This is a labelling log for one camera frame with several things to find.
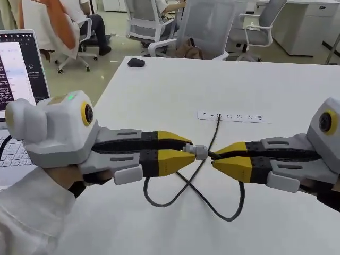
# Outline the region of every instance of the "cabinet drawer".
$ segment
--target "cabinet drawer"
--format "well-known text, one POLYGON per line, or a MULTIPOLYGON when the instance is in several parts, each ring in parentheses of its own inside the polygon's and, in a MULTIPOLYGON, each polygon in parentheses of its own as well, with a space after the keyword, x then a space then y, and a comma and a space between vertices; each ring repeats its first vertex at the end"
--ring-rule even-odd
POLYGON ((335 15, 338 4, 309 4, 306 16, 332 17, 335 15))

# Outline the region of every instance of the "cable connector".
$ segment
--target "cable connector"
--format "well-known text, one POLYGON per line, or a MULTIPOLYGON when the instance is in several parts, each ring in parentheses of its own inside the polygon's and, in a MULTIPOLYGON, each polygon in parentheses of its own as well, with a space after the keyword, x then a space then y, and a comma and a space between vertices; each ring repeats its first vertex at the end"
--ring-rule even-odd
POLYGON ((183 151, 195 154, 197 160, 204 160, 208 157, 208 148, 204 145, 193 145, 187 143, 183 147, 183 151))

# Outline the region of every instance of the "gray chair backrest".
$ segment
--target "gray chair backrest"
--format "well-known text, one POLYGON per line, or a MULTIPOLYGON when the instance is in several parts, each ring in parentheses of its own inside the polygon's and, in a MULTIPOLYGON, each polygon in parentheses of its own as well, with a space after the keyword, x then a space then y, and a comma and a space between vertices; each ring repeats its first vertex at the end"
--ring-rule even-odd
POLYGON ((125 0, 127 14, 131 21, 129 31, 141 35, 154 37, 156 25, 160 23, 156 0, 125 0))
POLYGON ((152 0, 125 0, 125 3, 130 18, 155 21, 152 0))
POLYGON ((235 10, 232 0, 188 1, 177 35, 177 47, 193 38, 208 58, 223 54, 235 10))
POLYGON ((259 18, 259 25, 262 27, 272 26, 286 2, 287 0, 270 0, 259 18))

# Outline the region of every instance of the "laptop screen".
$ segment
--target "laptop screen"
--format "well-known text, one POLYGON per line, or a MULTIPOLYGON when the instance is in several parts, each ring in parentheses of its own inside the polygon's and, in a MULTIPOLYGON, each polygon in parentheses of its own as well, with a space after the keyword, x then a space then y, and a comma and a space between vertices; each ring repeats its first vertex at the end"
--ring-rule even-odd
POLYGON ((32 30, 0 30, 0 121, 6 105, 18 98, 31 104, 49 97, 32 30))

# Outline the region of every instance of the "orange sleeve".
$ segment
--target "orange sleeve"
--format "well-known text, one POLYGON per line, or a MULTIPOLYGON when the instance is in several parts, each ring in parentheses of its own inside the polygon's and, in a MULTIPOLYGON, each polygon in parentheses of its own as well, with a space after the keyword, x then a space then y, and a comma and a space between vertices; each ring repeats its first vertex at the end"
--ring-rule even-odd
POLYGON ((65 17, 66 11, 59 0, 49 0, 47 5, 48 16, 51 25, 68 49, 74 49, 76 46, 73 30, 65 17))
POLYGON ((19 24, 17 24, 19 29, 24 29, 23 14, 22 14, 22 1, 19 2, 19 24))

